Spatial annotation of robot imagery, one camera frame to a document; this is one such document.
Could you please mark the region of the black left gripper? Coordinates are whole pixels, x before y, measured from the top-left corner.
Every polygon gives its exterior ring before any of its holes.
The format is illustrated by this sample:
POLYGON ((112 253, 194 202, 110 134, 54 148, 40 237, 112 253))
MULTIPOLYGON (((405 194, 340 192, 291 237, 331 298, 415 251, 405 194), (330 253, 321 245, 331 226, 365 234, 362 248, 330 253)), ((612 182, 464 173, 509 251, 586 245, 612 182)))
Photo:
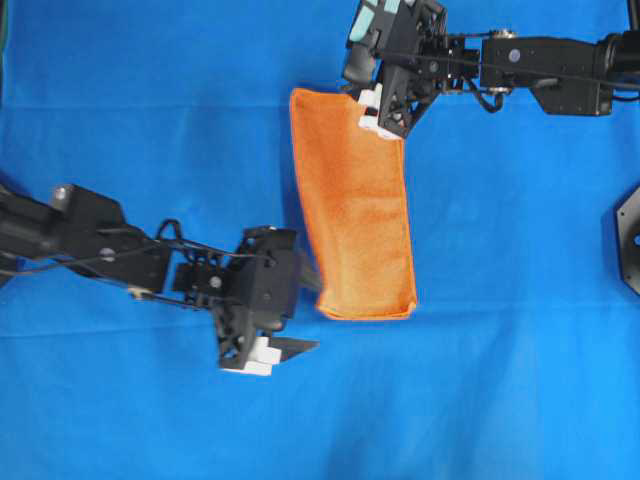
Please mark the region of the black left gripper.
POLYGON ((172 290, 184 294, 186 303, 211 312, 221 369, 269 375, 274 366, 319 345, 259 328, 267 312, 293 317, 300 286, 323 290, 321 274, 305 252, 298 252, 297 239, 290 229, 246 229, 235 251, 195 245, 189 259, 177 266, 172 290))

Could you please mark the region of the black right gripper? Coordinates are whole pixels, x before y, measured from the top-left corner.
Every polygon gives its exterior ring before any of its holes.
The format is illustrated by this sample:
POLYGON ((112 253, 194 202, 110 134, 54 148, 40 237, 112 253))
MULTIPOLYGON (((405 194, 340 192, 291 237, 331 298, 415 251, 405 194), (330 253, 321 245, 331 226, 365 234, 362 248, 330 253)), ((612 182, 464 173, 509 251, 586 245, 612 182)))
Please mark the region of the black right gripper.
POLYGON ((447 33, 447 10, 436 1, 361 1, 347 39, 377 60, 369 85, 347 82, 365 108, 358 126, 385 140, 408 137, 442 94, 462 93, 479 77, 480 51, 465 34, 447 33))

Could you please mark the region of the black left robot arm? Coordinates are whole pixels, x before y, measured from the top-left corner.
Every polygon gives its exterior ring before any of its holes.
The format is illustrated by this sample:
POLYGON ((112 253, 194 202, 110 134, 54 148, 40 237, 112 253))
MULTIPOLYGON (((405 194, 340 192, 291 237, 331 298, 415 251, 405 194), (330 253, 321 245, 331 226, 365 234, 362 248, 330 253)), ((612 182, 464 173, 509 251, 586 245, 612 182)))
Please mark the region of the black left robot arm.
POLYGON ((220 369, 268 376, 317 342, 282 336, 301 290, 322 279, 294 230, 244 231, 233 252, 184 237, 175 219, 147 235, 121 205, 77 185, 59 186, 50 204, 1 187, 1 281, 56 268, 124 287, 154 301, 212 315, 220 369))

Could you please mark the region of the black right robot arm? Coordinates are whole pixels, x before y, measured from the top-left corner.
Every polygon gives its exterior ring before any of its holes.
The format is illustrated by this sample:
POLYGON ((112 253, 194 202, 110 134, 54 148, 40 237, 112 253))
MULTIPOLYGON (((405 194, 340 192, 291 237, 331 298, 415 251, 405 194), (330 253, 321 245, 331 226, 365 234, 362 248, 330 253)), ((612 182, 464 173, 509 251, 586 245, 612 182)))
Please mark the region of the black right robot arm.
POLYGON ((365 112, 359 125, 405 139, 443 95, 470 94, 499 112, 516 89, 548 115, 602 117, 639 99, 639 4, 627 4, 628 30, 589 43, 520 36, 509 29, 469 35, 447 30, 437 1, 362 1, 346 42, 345 91, 365 112))

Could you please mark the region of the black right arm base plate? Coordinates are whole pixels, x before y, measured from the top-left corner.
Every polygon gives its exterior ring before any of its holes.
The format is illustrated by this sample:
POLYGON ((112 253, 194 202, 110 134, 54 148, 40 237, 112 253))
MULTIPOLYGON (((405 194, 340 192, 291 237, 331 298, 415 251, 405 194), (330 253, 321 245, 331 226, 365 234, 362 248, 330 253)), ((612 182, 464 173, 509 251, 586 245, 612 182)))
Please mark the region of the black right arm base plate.
POLYGON ((602 224, 607 265, 628 295, 639 300, 639 183, 618 196, 602 224))

